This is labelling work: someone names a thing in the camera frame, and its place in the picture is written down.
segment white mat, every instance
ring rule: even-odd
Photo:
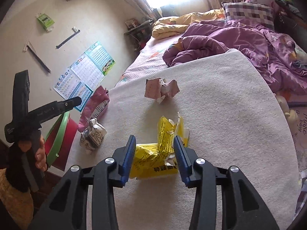
[[[144,98],[145,80],[176,79],[180,92],[158,105]],[[177,112],[190,129],[189,147],[213,165],[237,165],[267,203],[280,229],[292,221],[299,186],[291,133],[271,90],[237,50],[195,60],[110,90],[110,104],[101,123],[108,133],[96,154],[87,155],[75,137],[66,169],[90,167],[124,146],[130,134],[137,143],[157,141],[161,116],[176,120]],[[188,229],[195,189],[178,176],[130,180],[115,188],[120,230]],[[217,229],[221,226],[218,201]]]

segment educational wall chart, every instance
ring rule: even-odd
[[[97,41],[59,77],[53,88],[65,99],[81,97],[82,103],[76,109],[82,111],[114,64],[115,61]]]
[[[99,41],[93,44],[85,53],[104,75],[106,75],[115,64],[114,59],[111,58]]]
[[[104,78],[103,73],[94,62],[84,53],[74,62],[70,69],[84,82],[92,91],[96,90]]]
[[[93,91],[84,84],[79,77],[68,68],[64,74],[59,77],[58,82],[53,87],[64,99],[71,99],[79,96],[82,103],[75,108],[82,111],[86,101],[92,95]]]

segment yellow blanket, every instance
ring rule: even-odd
[[[180,17],[163,17],[154,23],[152,37],[155,39],[172,37],[184,33],[191,23],[216,19],[225,19],[222,8],[213,9],[205,13],[193,12]]]

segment checkered pillowcase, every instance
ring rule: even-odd
[[[226,20],[249,18],[274,30],[273,9],[253,3],[223,3]]]

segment finger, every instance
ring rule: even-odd
[[[39,160],[39,161],[37,161],[37,162],[35,163],[36,167],[39,168],[39,169],[41,169],[42,167],[44,167],[45,164],[46,164],[46,155],[41,155],[41,156],[42,156],[41,160]]]
[[[19,141],[18,147],[21,149],[22,152],[27,152],[31,149],[32,143],[31,141]]]
[[[40,136],[40,148],[44,148],[45,147],[45,138],[41,135]]]
[[[43,167],[40,169],[41,171],[45,172],[47,170],[47,164],[45,164]]]
[[[36,159],[37,161],[42,160],[42,159],[44,158],[44,156],[45,156],[45,151],[44,151],[43,149],[41,149],[41,148],[39,148],[39,149],[36,151],[36,153],[35,153],[35,159]]]

